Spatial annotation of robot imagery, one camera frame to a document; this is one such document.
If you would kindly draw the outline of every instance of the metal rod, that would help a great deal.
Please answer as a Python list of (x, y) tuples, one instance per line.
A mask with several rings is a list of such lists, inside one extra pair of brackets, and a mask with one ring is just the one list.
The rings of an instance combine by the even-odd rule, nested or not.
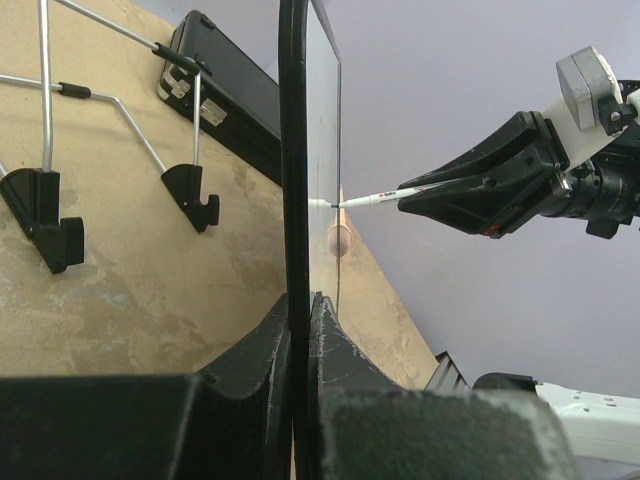
[[(42, 82), (39, 82), (38, 80), (31, 80), (29, 78), (15, 77), (13, 75), (4, 75), (4, 74), (0, 74), (0, 83), (8, 83), (8, 84), (16, 85), (16, 86), (19, 86), (19, 87), (30, 87), (30, 88), (36, 88), (36, 89), (40, 89), (42, 87)], [(62, 85), (60, 85), (58, 83), (52, 83), (51, 84), (51, 90), (54, 91), (54, 92), (58, 92), (58, 91), (62, 90)], [(164, 172), (167, 171), (167, 167), (162, 162), (162, 160), (160, 160), (160, 156), (154, 150), (154, 148), (151, 146), (151, 143), (149, 143), (149, 140), (147, 139), (145, 134), (140, 129), (140, 126), (133, 119), (133, 116), (131, 115), (131, 113), (129, 113), (129, 110), (124, 105), (122, 100), (120, 100), (115, 95), (110, 95), (108, 93), (94, 92), (94, 91), (91, 92), (91, 97), (89, 97), (89, 98), (93, 99), (93, 100), (100, 101), (100, 102), (111, 103), (112, 105), (114, 105), (120, 111), (122, 116), (125, 118), (125, 120), (129, 124), (129, 127), (131, 127), (131, 129), (138, 136), (138, 138), (140, 139), (140, 141), (144, 145), (144, 147), (147, 150), (147, 152), (149, 152), (149, 155), (151, 155), (151, 157), (153, 158), (155, 164), (160, 169), (160, 172), (164, 173)], [(1, 170), (2, 167), (4, 167), (4, 165), (0, 164), (0, 173), (3, 173), (2, 170)]]
[(7, 170), (7, 167), (5, 167), (4, 163), (0, 162), (0, 178), (6, 177), (8, 173), (9, 170)]
[(202, 89), (202, 77), (200, 72), (195, 78), (195, 90), (193, 91), (193, 164), (200, 163), (200, 90)]
[(49, 0), (39, 0), (40, 79), (42, 80), (42, 171), (53, 164), (53, 111), (51, 106), (51, 54), (49, 51)]
[(141, 37), (137, 33), (132, 32), (131, 30), (128, 30), (118, 25), (117, 23), (114, 23), (107, 18), (104, 18), (102, 15), (98, 15), (97, 13), (89, 10), (88, 8), (83, 7), (82, 5), (78, 5), (77, 3), (71, 2), (69, 0), (55, 0), (55, 1), (58, 2), (60, 5), (64, 5), (65, 7), (70, 8), (74, 12), (78, 12), (80, 15), (84, 15), (85, 17), (90, 18), (91, 20), (94, 20), (100, 23), (101, 25), (104, 25), (105, 27), (108, 27), (111, 30), (115, 30), (116, 32), (121, 33), (125, 37), (129, 37), (131, 40), (135, 40), (136, 42), (144, 45), (145, 47), (150, 48), (153, 51), (158, 50), (158, 46), (155, 43), (151, 42), (150, 40), (147, 40), (146, 38)]
[(125, 107), (124, 103), (122, 103), (122, 101), (118, 97), (114, 95), (109, 95), (106, 93), (92, 92), (91, 98), (95, 98), (96, 100), (103, 101), (103, 102), (109, 102), (115, 105), (116, 108), (120, 110), (120, 113), (122, 114), (124, 119), (127, 121), (129, 126), (131, 127), (131, 130), (134, 131), (134, 133), (138, 136), (138, 138), (144, 145), (147, 152), (149, 152), (149, 155), (151, 155), (151, 158), (153, 158), (153, 161), (155, 162), (156, 166), (160, 169), (160, 173), (164, 173), (167, 171), (167, 167), (162, 162), (162, 160), (160, 160), (160, 157), (151, 146), (151, 143), (149, 143), (149, 140), (147, 140), (147, 137), (145, 136), (145, 134), (142, 133), (142, 130), (140, 129), (136, 121), (131, 116), (131, 113), (129, 113), (129, 110), (127, 109), (127, 107)]

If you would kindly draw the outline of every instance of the textured wall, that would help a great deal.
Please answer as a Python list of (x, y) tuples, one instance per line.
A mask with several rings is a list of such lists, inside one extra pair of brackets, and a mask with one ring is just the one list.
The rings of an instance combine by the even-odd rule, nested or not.
[[(154, 41), (171, 27), (125, 0), (84, 0)], [(0, 72), (39, 78), (35, 2), (0, 0)], [(155, 94), (162, 61), (51, 2), (54, 81), (118, 95), (167, 165), (191, 161), (191, 124)], [(38, 166), (40, 93), (0, 85), (0, 158)], [(85, 221), (86, 261), (52, 277), (0, 202), (0, 374), (192, 371), (249, 332), (285, 290), (281, 191), (209, 137), (203, 196), (221, 225), (197, 235), (107, 104), (54, 95), (62, 216)], [(422, 386), (435, 361), (360, 243), (345, 257), (345, 329), (385, 371)]]

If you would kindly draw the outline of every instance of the black case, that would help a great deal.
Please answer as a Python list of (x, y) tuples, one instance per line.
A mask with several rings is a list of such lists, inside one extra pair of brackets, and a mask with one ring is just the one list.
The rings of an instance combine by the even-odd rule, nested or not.
[[(281, 186), (278, 84), (196, 10), (173, 32), (171, 49), (202, 67), (202, 130)], [(193, 83), (167, 62), (158, 96), (193, 120)]]

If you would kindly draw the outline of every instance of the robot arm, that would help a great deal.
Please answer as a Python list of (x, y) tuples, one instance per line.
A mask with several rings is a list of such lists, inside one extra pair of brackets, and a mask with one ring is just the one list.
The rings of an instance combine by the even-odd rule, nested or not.
[(474, 390), (522, 390), (536, 394), (560, 419), (579, 457), (640, 467), (640, 400), (537, 382), (533, 377), (488, 373)]
[(640, 215), (640, 82), (618, 83), (593, 48), (557, 63), (562, 98), (518, 112), (457, 159), (403, 183), (446, 182), (398, 209), (469, 234), (501, 238), (535, 215), (587, 220), (612, 238)]

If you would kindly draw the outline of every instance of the black bracket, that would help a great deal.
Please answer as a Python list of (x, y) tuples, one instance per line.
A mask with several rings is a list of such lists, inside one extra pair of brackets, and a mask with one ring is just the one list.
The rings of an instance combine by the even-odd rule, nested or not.
[(613, 95), (598, 100), (598, 117), (609, 136), (621, 133), (637, 116), (635, 107), (618, 103)]
[(209, 201), (206, 204), (200, 202), (201, 166), (175, 165), (164, 172), (160, 178), (198, 233), (204, 232), (209, 225), (218, 225), (220, 197), (209, 195)]
[(0, 194), (51, 273), (84, 262), (84, 223), (60, 214), (60, 174), (21, 168), (0, 180)]

